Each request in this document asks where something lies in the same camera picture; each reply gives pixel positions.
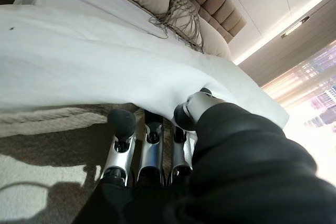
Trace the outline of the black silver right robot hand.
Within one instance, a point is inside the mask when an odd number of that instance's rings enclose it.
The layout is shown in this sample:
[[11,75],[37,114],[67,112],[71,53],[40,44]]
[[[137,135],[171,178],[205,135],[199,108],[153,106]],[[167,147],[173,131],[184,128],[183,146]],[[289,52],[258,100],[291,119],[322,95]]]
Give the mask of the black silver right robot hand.
[[162,187],[103,178],[75,223],[335,223],[335,187],[304,147],[265,117],[207,89],[174,111],[197,142],[192,171]]

